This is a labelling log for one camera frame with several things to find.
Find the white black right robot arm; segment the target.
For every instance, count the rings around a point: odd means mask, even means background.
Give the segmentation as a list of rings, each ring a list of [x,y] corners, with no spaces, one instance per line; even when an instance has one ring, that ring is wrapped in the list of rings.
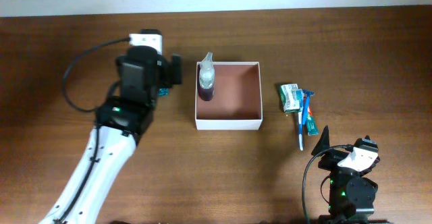
[[[325,127],[313,159],[319,159],[318,168],[329,172],[328,215],[321,215],[319,223],[368,223],[375,212],[378,185],[366,178],[380,161],[378,145],[369,136],[354,144],[331,146],[329,128]]]

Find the blue white toothbrush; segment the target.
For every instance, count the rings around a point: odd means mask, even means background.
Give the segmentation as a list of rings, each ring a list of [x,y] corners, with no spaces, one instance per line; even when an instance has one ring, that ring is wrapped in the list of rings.
[[[303,150],[303,139],[302,139],[302,112],[303,112],[303,91],[302,89],[297,89],[295,92],[296,100],[299,102],[298,110],[298,142],[299,149]]]

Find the green red toothpaste tube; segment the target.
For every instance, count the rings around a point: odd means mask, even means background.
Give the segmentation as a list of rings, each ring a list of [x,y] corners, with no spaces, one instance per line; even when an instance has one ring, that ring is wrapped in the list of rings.
[[[318,130],[318,127],[316,125],[315,118],[313,117],[310,105],[308,108],[308,115],[306,118],[306,124],[305,125],[306,125],[309,136],[316,136],[319,134],[319,130]]]

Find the green Listerine mouthwash bottle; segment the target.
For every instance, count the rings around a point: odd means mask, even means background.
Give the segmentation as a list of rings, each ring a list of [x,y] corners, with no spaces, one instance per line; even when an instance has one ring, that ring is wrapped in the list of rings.
[[[169,94],[168,88],[160,88],[158,91],[158,96],[167,96]]]

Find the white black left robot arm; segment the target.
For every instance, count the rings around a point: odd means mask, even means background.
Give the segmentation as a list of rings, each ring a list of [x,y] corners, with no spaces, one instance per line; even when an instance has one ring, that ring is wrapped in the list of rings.
[[[182,83],[182,60],[168,61],[149,46],[133,46],[115,60],[119,80],[97,107],[86,149],[42,223],[95,223],[127,160],[153,122],[160,88]]]

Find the blue disposable razor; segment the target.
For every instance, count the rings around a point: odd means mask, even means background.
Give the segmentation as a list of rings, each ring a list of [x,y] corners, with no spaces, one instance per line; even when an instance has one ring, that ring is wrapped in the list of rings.
[[[302,125],[306,124],[306,118],[308,115],[308,108],[310,105],[310,97],[314,96],[315,93],[309,90],[305,90],[303,89],[303,94],[304,94],[304,105],[303,105],[303,110],[302,110]]]

